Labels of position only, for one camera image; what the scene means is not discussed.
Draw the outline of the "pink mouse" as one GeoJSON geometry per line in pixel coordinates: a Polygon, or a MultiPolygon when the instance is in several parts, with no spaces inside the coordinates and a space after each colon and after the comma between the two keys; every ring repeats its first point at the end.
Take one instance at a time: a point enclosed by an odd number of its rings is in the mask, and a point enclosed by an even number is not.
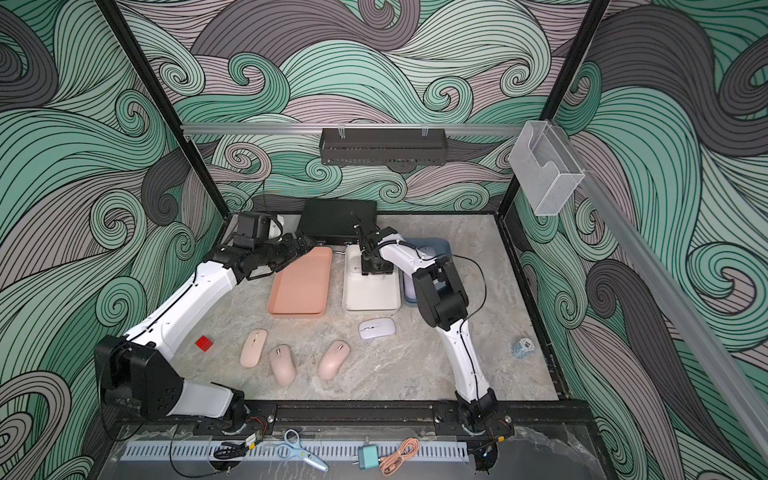
{"type": "Polygon", "coordinates": [[[268,338],[268,331],[255,329],[245,338],[240,355],[240,364],[244,368],[254,368],[258,365],[268,338]]]}
{"type": "Polygon", "coordinates": [[[280,386],[288,386],[295,380],[297,370],[288,345],[274,347],[269,353],[269,362],[273,376],[280,386]]]}
{"type": "Polygon", "coordinates": [[[343,340],[334,341],[326,350],[317,367],[321,380],[334,379],[350,354],[350,346],[343,340]]]}

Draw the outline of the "white mouse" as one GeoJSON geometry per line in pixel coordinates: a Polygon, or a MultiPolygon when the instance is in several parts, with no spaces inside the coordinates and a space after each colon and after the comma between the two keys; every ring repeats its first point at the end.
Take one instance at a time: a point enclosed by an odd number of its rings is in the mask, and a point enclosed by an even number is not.
{"type": "Polygon", "coordinates": [[[350,259],[349,271],[352,274],[362,273],[362,261],[360,257],[353,257],[350,259]]]}
{"type": "Polygon", "coordinates": [[[376,318],[362,322],[359,325],[359,336],[363,340],[392,336],[396,333],[396,325],[392,318],[376,318]]]}

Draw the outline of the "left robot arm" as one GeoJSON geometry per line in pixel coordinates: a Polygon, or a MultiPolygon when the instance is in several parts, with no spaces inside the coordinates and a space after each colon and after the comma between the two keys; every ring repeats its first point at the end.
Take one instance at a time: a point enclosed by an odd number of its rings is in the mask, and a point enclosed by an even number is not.
{"type": "Polygon", "coordinates": [[[120,336],[105,336],[95,346],[101,406],[147,422],[207,418],[225,431],[240,431],[248,415],[243,392],[185,379],[171,361],[182,341],[225,294],[256,279],[261,267],[282,271],[316,244],[296,232],[214,246],[192,276],[145,320],[120,336]]]}

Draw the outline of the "purple mouse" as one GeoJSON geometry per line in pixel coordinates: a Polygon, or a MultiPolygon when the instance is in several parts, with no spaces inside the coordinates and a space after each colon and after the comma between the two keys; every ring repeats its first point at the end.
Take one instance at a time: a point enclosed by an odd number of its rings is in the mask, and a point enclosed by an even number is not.
{"type": "Polygon", "coordinates": [[[417,251],[422,260],[430,260],[436,257],[436,251],[431,246],[420,246],[417,248],[417,251]]]}

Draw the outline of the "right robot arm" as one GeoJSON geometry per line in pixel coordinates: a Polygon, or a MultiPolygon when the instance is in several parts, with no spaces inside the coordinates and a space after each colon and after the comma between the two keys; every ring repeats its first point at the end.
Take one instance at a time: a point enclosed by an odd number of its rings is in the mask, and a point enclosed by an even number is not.
{"type": "Polygon", "coordinates": [[[486,430],[495,414],[497,398],[483,374],[469,332],[469,298],[453,256],[425,256],[391,227],[353,219],[366,274],[398,268],[412,280],[416,304],[426,324],[440,336],[454,374],[459,423],[472,435],[486,430]]]}

